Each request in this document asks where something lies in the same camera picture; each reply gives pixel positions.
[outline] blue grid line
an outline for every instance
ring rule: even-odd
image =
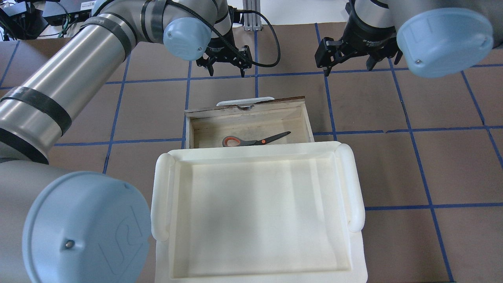
[[[180,142],[183,138],[155,138],[155,139],[123,139],[113,141],[94,141],[91,143],[61,143],[55,144],[55,147],[89,147],[116,144],[137,144],[137,143],[161,143],[161,142]]]
[[[176,82],[176,81],[186,81],[186,80],[187,80],[186,78],[173,78],[173,79],[123,81],[121,83],[125,83],[125,84],[137,84],[137,83]]]
[[[357,70],[333,70],[330,74],[340,74],[340,73],[368,73],[368,72],[387,72],[391,69],[389,68],[379,68],[368,71],[367,69],[357,69]]]
[[[396,205],[396,206],[367,206],[366,211],[373,210],[409,210],[409,209],[430,209],[430,205]]]
[[[92,143],[61,143],[55,144],[55,147],[88,147],[88,146],[102,146],[109,145],[109,141],[96,141]]]
[[[466,84],[466,88],[468,89],[468,92],[470,93],[470,96],[473,100],[473,104],[475,105],[475,108],[477,108],[477,112],[478,112],[478,115],[480,116],[480,120],[482,121],[482,125],[484,125],[484,128],[487,131],[487,135],[489,136],[489,140],[491,141],[492,148],[494,149],[494,152],[496,153],[496,156],[499,160],[499,165],[503,169],[503,158],[501,157],[501,153],[499,152],[498,146],[496,145],[496,142],[494,141],[494,138],[492,137],[492,133],[489,130],[489,127],[485,125],[484,115],[482,114],[482,110],[480,109],[480,106],[478,105],[478,102],[477,102],[477,99],[475,98],[475,95],[473,94],[473,91],[471,89],[468,78],[466,77],[464,71],[461,71],[461,75],[463,76],[463,79]]]
[[[338,131],[337,134],[384,133],[383,130]]]
[[[254,31],[255,40],[255,61],[259,61],[259,37],[257,31]],[[259,66],[255,65],[255,98],[259,97]]]
[[[403,113],[405,115],[405,121],[407,122],[407,128],[408,128],[409,134],[410,134],[410,140],[412,141],[412,146],[414,148],[414,153],[415,153],[415,157],[417,159],[417,164],[419,166],[419,171],[421,173],[421,178],[423,179],[423,185],[425,187],[425,193],[426,193],[426,197],[428,199],[428,205],[433,206],[432,197],[430,195],[430,189],[428,188],[428,183],[426,182],[425,172],[424,172],[424,169],[423,169],[421,158],[419,156],[419,150],[417,149],[417,144],[415,142],[414,133],[412,131],[412,126],[410,125],[410,120],[409,120],[409,117],[408,117],[408,114],[407,114],[407,109],[406,109],[405,103],[403,101],[402,92],[401,92],[400,86],[398,84],[398,79],[396,78],[396,73],[395,73],[395,70],[393,68],[393,64],[391,63],[390,59],[388,59],[388,63],[389,63],[389,66],[391,68],[391,74],[393,75],[393,80],[395,82],[395,87],[396,87],[396,91],[398,93],[398,97],[399,97],[400,102],[402,104]],[[438,223],[438,220],[437,220],[437,215],[435,213],[435,208],[434,207],[430,207],[430,212],[432,214],[433,224],[435,226],[435,231],[437,232],[437,238],[438,238],[439,245],[440,245],[440,251],[442,252],[442,257],[444,259],[444,264],[445,264],[445,268],[446,268],[446,271],[447,271],[447,275],[449,276],[449,281],[450,282],[454,282],[454,278],[452,276],[451,267],[449,265],[449,259],[447,258],[447,252],[446,252],[445,247],[444,247],[444,241],[442,239],[442,234],[440,232],[440,227],[439,227],[439,223]]]
[[[257,74],[258,77],[284,77],[284,76],[304,76],[304,75],[319,75],[323,72],[296,72],[296,73],[278,73],[278,74]]]
[[[320,42],[321,38],[319,35],[318,23],[314,23],[314,29],[316,30],[316,38],[318,39],[318,42]],[[328,104],[328,113],[330,115],[330,124],[332,125],[333,140],[337,140],[336,122],[333,119],[332,99],[330,98],[330,88],[328,87],[328,79],[324,75],[323,75],[323,80],[325,82],[326,100],[327,100],[327,104]]]
[[[16,46],[14,47],[14,51],[12,51],[11,58],[9,59],[9,62],[7,63],[7,66],[5,67],[5,72],[2,75],[2,79],[0,80],[0,86],[4,83],[5,77],[7,76],[7,72],[9,71],[9,68],[11,67],[12,61],[14,60],[14,55],[16,55],[16,51],[18,51],[20,41],[16,43]]]
[[[470,208],[470,207],[499,207],[503,202],[482,202],[482,203],[452,203],[452,204],[423,204],[423,205],[393,205],[393,206],[367,206],[366,211],[375,210],[411,210],[411,209],[439,209],[439,208]]]
[[[471,68],[485,68],[485,67],[503,67],[503,64],[481,64],[481,65],[473,65]]]
[[[323,131],[323,132],[314,132],[313,135],[333,135],[333,132]]]
[[[110,143],[108,144],[107,157],[105,158],[105,164],[103,165],[103,174],[107,173],[108,160],[110,159],[110,153],[112,152],[112,142],[114,140],[115,127],[117,126],[117,118],[119,117],[119,109],[121,107],[122,94],[124,93],[124,86],[125,86],[125,82],[126,82],[127,70],[129,68],[130,59],[131,59],[131,55],[129,55],[126,60],[126,67],[124,69],[124,75],[122,77],[122,84],[121,84],[121,90],[119,92],[119,99],[117,100],[117,108],[115,109],[114,123],[112,124],[112,132],[110,133]]]
[[[187,91],[185,92],[185,110],[189,109],[190,81],[192,80],[191,75],[192,75],[192,61],[189,61],[189,71],[187,72]],[[185,118],[185,112],[184,112],[184,128],[183,128],[183,132],[182,132],[182,149],[185,148],[186,129],[187,129],[187,119]]]

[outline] metal frame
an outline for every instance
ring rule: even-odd
[[[260,12],[260,0],[243,0],[243,8],[245,10],[255,10],[257,12]],[[244,30],[262,30],[262,20],[260,16],[256,14],[245,14]]]

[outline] brown floor tile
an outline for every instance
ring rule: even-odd
[[[21,41],[2,87],[16,87],[23,83],[69,40],[51,38]]]
[[[121,85],[104,85],[58,143],[107,142],[112,132],[120,90]]]
[[[120,82],[124,78],[124,71],[126,70],[126,61],[119,65],[117,70],[108,78],[107,82]]]
[[[362,232],[368,283],[448,281],[429,209],[367,211]]]
[[[193,80],[190,82],[189,109],[216,107],[225,100],[255,97],[255,78]]]
[[[428,204],[409,133],[340,134],[353,149],[365,206]]]
[[[283,74],[321,71],[314,53],[318,47],[314,24],[274,26],[281,46],[281,60],[273,68],[259,67],[259,74]],[[277,58],[274,37],[267,26],[257,33],[259,63],[274,63]]]
[[[503,201],[503,171],[485,130],[414,137],[434,204]]]
[[[234,33],[234,41],[236,43],[237,48],[241,48],[244,45],[248,45],[250,47],[251,55],[256,61],[255,58],[255,33],[251,31],[245,31],[243,27],[233,28],[232,32]],[[267,26],[264,27],[262,32],[271,32]],[[213,64],[213,68],[215,70],[214,76],[240,76],[239,68],[231,65],[230,63],[220,63],[216,62]],[[255,66],[252,66],[250,69],[245,70],[246,75],[255,74]],[[191,77],[209,77],[208,70],[203,67],[197,66],[196,62],[192,62],[192,70]]]
[[[188,71],[189,62],[173,56],[164,45],[140,42],[131,52],[126,80],[186,78]]]
[[[328,85],[337,131],[407,128],[391,72],[332,74]]]
[[[491,134],[498,147],[499,153],[503,154],[503,129],[492,129]]]
[[[334,40],[339,40],[344,34],[344,28],[346,27],[346,23],[321,23],[318,24],[319,37],[322,39],[323,37],[331,37]],[[318,48],[319,42],[316,44],[316,47],[310,51],[309,54],[312,54],[311,58],[314,61],[314,54],[316,49]],[[332,68],[332,71],[338,70],[366,70],[367,67],[365,62],[367,62],[368,56],[356,57],[347,60],[342,64],[337,64]],[[374,67],[375,69],[389,69],[388,59],[384,59],[381,62],[377,63]]]
[[[53,147],[49,152],[49,164],[72,171],[103,172],[108,145]]]
[[[477,63],[477,65],[484,64],[502,64],[503,63],[503,49],[493,49],[491,53],[484,58],[482,61]]]
[[[126,84],[114,140],[180,138],[187,82]]]
[[[332,142],[333,141],[333,135],[327,134],[327,135],[315,135],[314,136],[314,141],[315,142]]]
[[[465,71],[486,125],[503,125],[503,67]]]
[[[161,154],[178,150],[181,146],[180,141],[115,144],[108,160],[107,175],[135,186],[150,207],[157,159]]]
[[[312,131],[332,132],[323,75],[261,77],[259,96],[276,99],[305,96]]]
[[[9,61],[11,60],[12,53],[16,48],[16,44],[17,42],[14,41],[0,42],[0,50],[2,50],[0,52],[0,80],[4,76],[4,72],[7,68],[7,65],[9,64]]]
[[[436,209],[456,282],[501,282],[503,207]]]
[[[398,71],[396,78],[413,128],[482,125],[460,73],[425,79]]]

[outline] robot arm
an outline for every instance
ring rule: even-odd
[[[252,64],[276,65],[279,56],[259,64],[247,46],[237,50],[232,22],[240,12],[226,0],[98,0],[80,32],[1,99],[0,157],[47,164],[48,151],[140,41],[164,44],[211,75],[215,61],[239,67],[242,76]]]
[[[436,78],[480,62],[503,42],[503,4],[491,0],[350,0],[338,41],[325,37],[315,54],[325,76],[333,66],[369,55],[367,70],[402,55],[420,77]]]

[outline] black cable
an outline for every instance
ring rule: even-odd
[[[105,2],[103,2],[97,9],[96,9],[96,12],[91,16],[91,17],[96,17],[97,15],[99,15],[101,13],[101,10],[103,10],[103,8],[112,3],[114,0],[106,0]]]
[[[223,37],[223,35],[220,32],[218,32],[217,29],[215,29],[215,27],[213,27],[210,23],[208,23],[208,21],[206,21],[203,17],[201,17],[201,15],[197,14],[196,12],[194,12],[189,7],[187,7],[185,5],[182,5],[180,3],[177,3],[177,2],[173,2],[173,0],[168,0],[167,4],[175,6],[175,7],[179,8],[179,9],[182,9],[182,10],[188,12],[189,14],[191,14],[192,16],[196,17],[201,22],[203,22],[206,26],[208,26],[211,29],[211,31],[213,31],[222,40],[223,43],[225,43],[225,45],[227,45],[227,47],[230,48],[230,50],[232,52],[234,52],[234,54],[237,57],[239,57],[240,59],[246,61],[247,63],[253,64],[253,65],[256,65],[256,66],[259,66],[259,67],[274,67],[274,66],[276,66],[279,63],[279,61],[281,59],[281,50],[280,50],[280,43],[278,41],[278,36],[276,35],[276,32],[274,31],[274,28],[271,25],[271,23],[269,22],[269,20],[267,20],[267,18],[264,17],[264,15],[262,15],[260,12],[257,12],[257,11],[254,11],[254,10],[238,10],[237,11],[237,12],[244,13],[244,14],[257,14],[261,18],[263,18],[266,21],[266,23],[269,25],[269,28],[271,29],[271,31],[273,33],[274,40],[276,41],[276,47],[278,49],[278,58],[272,64],[262,64],[262,63],[259,63],[259,62],[255,62],[255,61],[250,60],[250,59],[244,57],[243,55],[241,55],[239,53],[239,50],[237,50],[236,47],[234,47],[232,44],[230,44],[229,41],[227,41],[227,39],[225,39],[225,37]]]

